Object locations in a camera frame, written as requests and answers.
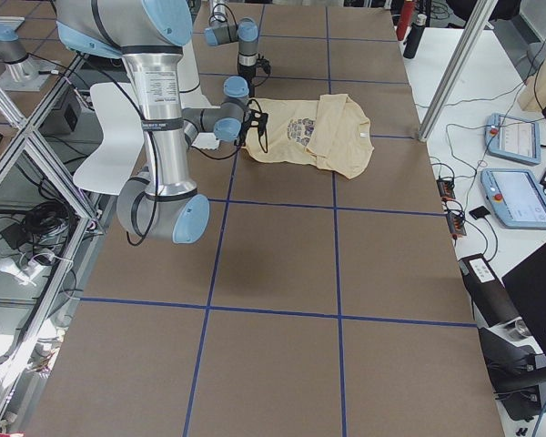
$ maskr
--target tablet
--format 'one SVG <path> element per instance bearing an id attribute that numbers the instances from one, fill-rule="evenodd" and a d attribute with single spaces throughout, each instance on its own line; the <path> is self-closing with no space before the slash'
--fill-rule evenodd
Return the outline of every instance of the tablet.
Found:
<path id="1" fill-rule="evenodd" d="M 481 184 L 496 217 L 511 229 L 546 229 L 546 196 L 526 169 L 486 168 Z"/>
<path id="2" fill-rule="evenodd" d="M 485 127 L 485 144 L 494 157 L 522 164 L 537 165 L 541 161 L 538 122 L 502 114 L 491 114 Z"/>

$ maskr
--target white desk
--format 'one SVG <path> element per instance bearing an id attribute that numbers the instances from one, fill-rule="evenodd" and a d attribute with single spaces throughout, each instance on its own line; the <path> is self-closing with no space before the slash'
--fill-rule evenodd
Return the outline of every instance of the white desk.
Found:
<path id="1" fill-rule="evenodd" d="M 450 61 L 453 50 L 459 42 L 461 32 L 461 30 L 454 29 L 426 29 L 415 58 L 405 59 L 409 82 L 412 86 L 415 102 L 418 105 L 426 106 L 430 103 Z M 455 86 L 448 103 L 463 99 L 493 98 L 513 89 L 519 83 L 521 83 L 521 79 L 496 36 L 491 31 L 484 31 L 460 75 L 460 80 Z M 451 166 L 457 176 L 472 176 L 473 170 L 471 168 L 452 157 L 449 143 L 446 140 L 446 126 L 454 123 L 465 127 L 482 127 L 491 113 L 506 113 L 522 89 L 523 87 L 518 88 L 508 95 L 492 101 L 466 102 L 453 107 L 445 107 L 428 141 L 430 155 Z M 419 117 L 422 119 L 427 109 L 423 107 L 417 109 Z M 522 111 L 517 102 L 513 105 L 509 115 L 527 119 L 541 118 L 540 113 Z M 541 143 L 546 145 L 546 121 L 541 121 L 540 126 Z M 455 155 L 477 167 L 477 162 L 482 159 L 485 150 L 483 128 L 467 130 L 450 127 L 449 132 Z M 541 157 L 542 162 L 535 167 L 524 166 L 487 154 L 484 160 L 489 168 L 530 168 L 539 178 L 546 168 L 546 149 L 542 150 Z M 435 175 L 439 174 L 439 166 L 434 166 L 433 170 Z M 450 176 L 450 172 L 446 168 L 442 168 L 441 175 Z M 466 211 L 485 204 L 479 174 L 470 190 L 469 203 L 466 204 L 471 181 L 472 179 L 466 178 L 456 180 L 455 194 Z M 472 223 L 474 222 L 469 216 L 468 219 Z M 499 239 L 498 254 L 491 262 L 491 266 L 499 277 L 502 277 L 546 241 L 546 230 L 505 229 L 493 215 L 489 216 L 488 219 Z M 489 226 L 483 220 L 478 220 L 475 224 L 485 233 L 490 242 L 490 249 L 487 252 L 489 257 L 494 248 L 493 235 Z M 458 239 L 457 242 L 456 254 L 458 259 L 480 253 L 485 247 L 483 237 L 469 225 L 466 226 L 468 236 Z M 514 422 L 509 418 L 499 402 L 498 408 L 506 436 L 513 436 L 520 427 L 529 428 L 528 433 L 531 434 L 534 422 Z M 538 435 L 546 437 L 546 415 L 542 419 Z"/>

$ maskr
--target label on robot arm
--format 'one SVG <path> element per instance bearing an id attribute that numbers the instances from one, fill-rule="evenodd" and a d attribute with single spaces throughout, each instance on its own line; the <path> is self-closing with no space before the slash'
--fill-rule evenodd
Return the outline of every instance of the label on robot arm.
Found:
<path id="1" fill-rule="evenodd" d="M 136 71 L 137 98 L 142 106 L 179 104 L 175 71 Z"/>
<path id="2" fill-rule="evenodd" d="M 473 268 L 473 271 L 477 275 L 480 282 L 490 282 L 492 280 L 495 280 L 493 277 L 493 274 L 490 272 L 490 269 L 488 269 L 487 264 L 483 261 L 483 259 L 472 259 L 470 261 L 471 267 Z"/>

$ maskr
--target folded cloth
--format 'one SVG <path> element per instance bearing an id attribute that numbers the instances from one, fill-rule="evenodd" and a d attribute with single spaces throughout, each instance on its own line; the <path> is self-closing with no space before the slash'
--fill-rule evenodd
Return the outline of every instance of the folded cloth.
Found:
<path id="1" fill-rule="evenodd" d="M 368 166 L 374 150 L 370 120 L 347 94 L 325 95 L 319 101 L 260 98 L 258 103 L 268 113 L 268 153 L 257 130 L 250 129 L 246 148 L 255 160 L 311 165 L 346 178 Z"/>

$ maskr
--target red cylinder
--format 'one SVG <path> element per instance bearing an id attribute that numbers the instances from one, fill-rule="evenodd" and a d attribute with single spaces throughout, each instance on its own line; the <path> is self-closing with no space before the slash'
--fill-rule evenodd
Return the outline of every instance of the red cylinder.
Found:
<path id="1" fill-rule="evenodd" d="M 412 20 L 412 14 L 415 12 L 415 0 L 405 0 L 400 10 L 400 19 L 397 25 L 397 39 L 402 41 L 407 34 L 407 28 Z"/>

